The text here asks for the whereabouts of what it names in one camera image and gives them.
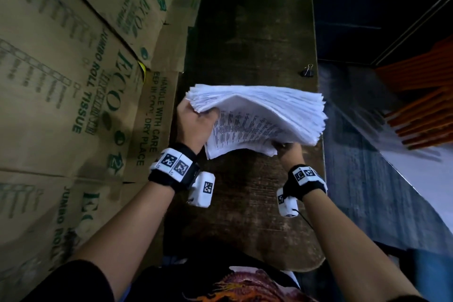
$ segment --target black wrist strap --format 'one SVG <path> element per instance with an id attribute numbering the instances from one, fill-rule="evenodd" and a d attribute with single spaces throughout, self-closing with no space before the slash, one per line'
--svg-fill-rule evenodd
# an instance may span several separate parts
<path id="1" fill-rule="evenodd" d="M 200 166 L 196 163 L 197 155 L 189 147 L 182 143 L 175 143 L 171 145 L 169 148 L 172 148 L 177 152 L 183 154 L 183 156 L 186 156 L 188 159 L 192 161 L 192 164 L 189 167 L 184 168 L 184 163 L 182 164 L 179 163 L 175 156 L 167 154 L 166 153 L 167 150 L 164 150 L 160 158 L 151 166 L 151 173 L 148 176 L 148 180 L 161 185 L 171 186 L 175 192 L 188 190 L 195 182 L 195 179 L 198 173 L 200 172 Z M 167 163 L 163 165 L 167 167 L 167 170 L 172 168 L 175 169 L 177 172 L 183 172 L 184 176 L 182 177 L 181 181 L 177 181 L 176 179 L 174 179 L 170 175 L 170 173 L 162 172 L 156 168 L 156 164 L 159 164 L 162 161 L 162 159 L 165 160 L 165 158 L 168 155 L 170 156 L 169 159 L 175 160 L 166 161 Z"/>
<path id="2" fill-rule="evenodd" d="M 327 193 L 325 181 L 310 166 L 296 165 L 288 172 L 288 180 L 283 186 L 283 198 L 293 196 L 301 201 L 306 194 L 316 189 Z"/>

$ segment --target wooden table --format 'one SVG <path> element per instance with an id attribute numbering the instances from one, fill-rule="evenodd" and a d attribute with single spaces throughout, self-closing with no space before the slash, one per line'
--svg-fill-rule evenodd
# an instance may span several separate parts
<path id="1" fill-rule="evenodd" d="M 314 77 L 298 73 L 309 64 Z M 202 0 L 191 31 L 178 101 L 195 84 L 270 85 L 317 92 L 312 0 Z M 323 144 L 305 147 L 306 162 L 324 174 Z M 279 215 L 276 190 L 286 172 L 276 157 L 237 150 L 201 162 L 216 176 L 208 209 L 176 198 L 165 223 L 168 243 L 216 238 L 279 269 L 308 271 L 324 255 L 301 217 Z M 303 204 L 299 208 L 304 213 Z M 182 242 L 175 240 L 180 234 Z"/>

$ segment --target stack of paper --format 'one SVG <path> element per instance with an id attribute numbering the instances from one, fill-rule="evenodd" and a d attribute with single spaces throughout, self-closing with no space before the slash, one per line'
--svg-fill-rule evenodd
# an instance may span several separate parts
<path id="1" fill-rule="evenodd" d="M 320 93 L 285 87 L 197 84 L 186 98 L 198 113 L 221 111 L 205 145 L 208 159 L 240 148 L 273 156 L 272 140 L 314 146 L 327 118 Z"/>

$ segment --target hand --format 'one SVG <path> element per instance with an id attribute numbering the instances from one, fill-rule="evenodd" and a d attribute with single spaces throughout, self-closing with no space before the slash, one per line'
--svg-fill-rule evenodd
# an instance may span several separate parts
<path id="1" fill-rule="evenodd" d="M 305 164 L 302 155 L 302 146 L 299 143 L 278 143 L 273 141 L 272 145 L 277 150 L 277 156 L 286 172 L 296 165 Z"/>
<path id="2" fill-rule="evenodd" d="M 176 110 L 178 114 L 177 141 L 185 144 L 195 154 L 200 153 L 212 133 L 220 110 L 212 108 L 203 113 L 196 113 L 189 100 L 185 98 L 179 103 Z"/>

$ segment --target black sleeve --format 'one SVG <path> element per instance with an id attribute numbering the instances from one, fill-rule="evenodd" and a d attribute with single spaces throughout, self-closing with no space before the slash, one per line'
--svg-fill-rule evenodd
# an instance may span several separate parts
<path id="1" fill-rule="evenodd" d="M 428 300 L 421 298 L 419 296 L 407 295 L 394 298 L 389 302 L 428 302 Z"/>
<path id="2" fill-rule="evenodd" d="M 113 292 L 102 271 L 93 263 L 74 260 L 60 266 L 22 301 L 112 301 Z"/>

